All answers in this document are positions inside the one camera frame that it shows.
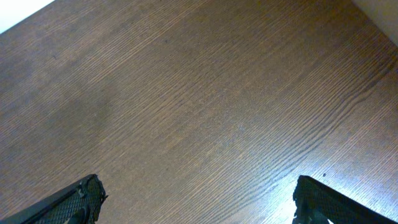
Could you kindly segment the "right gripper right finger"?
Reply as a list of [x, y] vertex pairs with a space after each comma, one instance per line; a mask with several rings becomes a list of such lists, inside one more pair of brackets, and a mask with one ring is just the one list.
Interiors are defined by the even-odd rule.
[[293, 224], [397, 224], [307, 175], [298, 178], [293, 200]]

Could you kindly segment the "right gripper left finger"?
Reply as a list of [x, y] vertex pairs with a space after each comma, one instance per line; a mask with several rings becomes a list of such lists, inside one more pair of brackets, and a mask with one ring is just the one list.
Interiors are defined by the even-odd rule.
[[106, 198], [102, 182], [96, 174], [90, 174], [1, 223], [95, 224]]

